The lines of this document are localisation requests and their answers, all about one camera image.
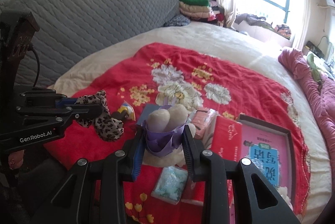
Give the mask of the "leopard print scrunchie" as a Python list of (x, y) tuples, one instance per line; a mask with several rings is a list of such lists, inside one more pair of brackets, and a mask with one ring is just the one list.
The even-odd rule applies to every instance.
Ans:
[(102, 113), (93, 119), (76, 119), (79, 125), (85, 128), (93, 125), (97, 135), (104, 141), (115, 141), (124, 133), (123, 122), (113, 118), (107, 106), (106, 91), (100, 90), (92, 95), (84, 95), (77, 98), (76, 104), (98, 104), (102, 107)]

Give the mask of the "green tissue pack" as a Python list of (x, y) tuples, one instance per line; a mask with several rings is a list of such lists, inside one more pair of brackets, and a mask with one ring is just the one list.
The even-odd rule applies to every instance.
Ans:
[(182, 197), (187, 179), (188, 172), (186, 170), (175, 166), (164, 167), (151, 196), (176, 205)]

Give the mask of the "plush bear purple dress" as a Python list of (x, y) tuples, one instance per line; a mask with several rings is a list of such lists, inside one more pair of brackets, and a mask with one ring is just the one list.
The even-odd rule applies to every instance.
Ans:
[(192, 137), (195, 126), (188, 122), (188, 111), (184, 105), (164, 105), (149, 114), (141, 126), (145, 133), (144, 164), (152, 167), (185, 165), (182, 134), (188, 126)]

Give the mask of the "yellow packaged black hair clip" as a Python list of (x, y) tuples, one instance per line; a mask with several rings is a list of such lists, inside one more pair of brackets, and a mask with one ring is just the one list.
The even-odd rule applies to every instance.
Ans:
[(121, 120), (121, 121), (124, 121), (124, 120), (135, 121), (136, 120), (136, 114), (135, 114), (133, 107), (126, 101), (124, 101), (121, 104), (121, 106), (117, 109), (117, 111), (111, 114), (111, 116), (114, 119)]

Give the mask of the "pink striped packaged item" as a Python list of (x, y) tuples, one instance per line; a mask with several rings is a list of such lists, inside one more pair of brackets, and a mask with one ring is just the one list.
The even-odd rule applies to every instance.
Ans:
[(188, 121), (195, 126), (195, 138), (201, 140), (212, 119), (218, 112), (212, 108), (200, 107), (188, 117)]

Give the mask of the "red box lid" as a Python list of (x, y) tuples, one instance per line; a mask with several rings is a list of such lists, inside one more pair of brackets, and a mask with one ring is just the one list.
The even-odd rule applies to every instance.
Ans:
[(217, 116), (208, 128), (206, 148), (222, 159), (238, 162), (241, 154), (241, 136), (239, 122)]

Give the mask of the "grey quilted sofa cover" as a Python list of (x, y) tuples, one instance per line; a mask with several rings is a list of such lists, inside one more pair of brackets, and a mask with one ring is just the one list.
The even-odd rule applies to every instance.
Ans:
[(15, 82), (46, 87), (95, 50), (162, 27), (179, 13), (179, 0), (1, 0), (1, 10), (36, 19), (36, 53), (21, 61)]

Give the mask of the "blue booklet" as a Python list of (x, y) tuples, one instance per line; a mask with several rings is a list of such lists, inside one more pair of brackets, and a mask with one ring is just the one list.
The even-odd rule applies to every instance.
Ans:
[(161, 107), (159, 105), (154, 104), (146, 104), (143, 108), (139, 118), (137, 119), (136, 125), (141, 126), (144, 120), (147, 119), (150, 113), (152, 113), (155, 110), (159, 110)]

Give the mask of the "red floral blanket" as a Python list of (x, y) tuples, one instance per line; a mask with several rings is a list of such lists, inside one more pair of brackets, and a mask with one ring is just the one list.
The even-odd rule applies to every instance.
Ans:
[[(176, 103), (194, 111), (209, 107), (231, 120), (242, 114), (265, 120), (290, 131), (295, 153), (296, 175), (294, 213), (304, 214), (307, 208), (310, 171), (304, 162), (308, 148), (300, 128), (289, 115), (291, 98), (284, 86), (246, 67), (228, 60), (213, 58), (194, 50), (162, 43), (151, 43), (140, 48), (134, 56), (116, 63), (103, 65), (103, 50), (96, 58), (90, 58), (88, 66), (79, 67), (79, 73), (71, 69), (69, 75), (57, 80), (60, 93), (75, 97), (89, 95), (98, 90), (107, 93), (108, 107), (116, 111), (123, 100), (135, 109), (136, 118), (147, 103), (162, 105), (164, 98), (169, 102), (176, 97)], [(125, 140), (133, 137), (135, 122), (126, 122), (124, 134), (116, 141), (102, 141), (96, 132), (84, 129), (74, 122), (65, 137), (47, 143), (44, 147), (67, 169), (80, 157), (96, 161), (120, 149)], [(135, 186), (125, 185), (125, 201), (142, 205), (142, 211), (135, 207), (127, 214), (137, 217), (141, 223), (200, 223), (200, 206), (181, 203), (168, 205), (149, 197), (153, 179), (158, 179), (158, 167), (144, 166)]]

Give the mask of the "pink quilted comforter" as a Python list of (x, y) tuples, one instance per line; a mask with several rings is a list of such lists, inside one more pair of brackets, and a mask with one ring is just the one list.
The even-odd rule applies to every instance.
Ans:
[(334, 80), (320, 70), (322, 88), (312, 78), (307, 57), (294, 48), (284, 48), (278, 61), (292, 73), (309, 102), (315, 120), (324, 136), (330, 159), (334, 160)]

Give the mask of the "green garment on comforter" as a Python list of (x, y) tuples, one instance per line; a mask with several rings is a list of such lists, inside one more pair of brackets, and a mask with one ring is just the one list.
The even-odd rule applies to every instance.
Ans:
[(323, 81), (322, 81), (322, 77), (321, 77), (321, 74), (320, 74), (320, 70), (317, 67), (317, 65), (314, 63), (313, 53), (309, 53), (307, 55), (307, 63), (309, 65), (313, 80), (315, 81), (315, 83), (318, 84), (318, 89), (321, 90)]

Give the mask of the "dark blue patterned pillow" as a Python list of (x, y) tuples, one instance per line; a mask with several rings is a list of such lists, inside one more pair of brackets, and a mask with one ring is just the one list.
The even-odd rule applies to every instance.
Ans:
[(171, 20), (164, 23), (163, 27), (183, 27), (190, 24), (190, 19), (186, 16), (179, 14), (174, 16)]

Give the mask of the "cream bed sheet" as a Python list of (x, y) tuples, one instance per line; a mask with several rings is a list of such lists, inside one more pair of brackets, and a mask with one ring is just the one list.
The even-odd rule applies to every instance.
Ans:
[(278, 62), (279, 51), (246, 35), (206, 23), (192, 22), (184, 27), (162, 27), (124, 40), (81, 59), (51, 86), (57, 92), (73, 95), (116, 63), (130, 58), (141, 47), (160, 42), (196, 50), (250, 68), (285, 86), (298, 113), (299, 125), (309, 148), (310, 192), (303, 223), (314, 223), (332, 195), (332, 173), (323, 136), (310, 105), (298, 83)]

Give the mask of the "clothes pile on windowsill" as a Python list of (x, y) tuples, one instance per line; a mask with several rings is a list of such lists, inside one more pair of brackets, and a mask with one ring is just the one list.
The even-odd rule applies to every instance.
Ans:
[(272, 24), (266, 21), (266, 17), (258, 17), (257, 15), (247, 13), (238, 14), (234, 22), (240, 24), (242, 21), (245, 21), (250, 26), (259, 26), (273, 31), (288, 40), (291, 38), (291, 29), (287, 25), (281, 24), (273, 27)]

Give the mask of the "stack of folded clothes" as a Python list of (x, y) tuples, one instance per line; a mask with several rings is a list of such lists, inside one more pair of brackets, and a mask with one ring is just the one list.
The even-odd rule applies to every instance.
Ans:
[(225, 10), (216, 0), (179, 0), (179, 11), (192, 21), (226, 26)]

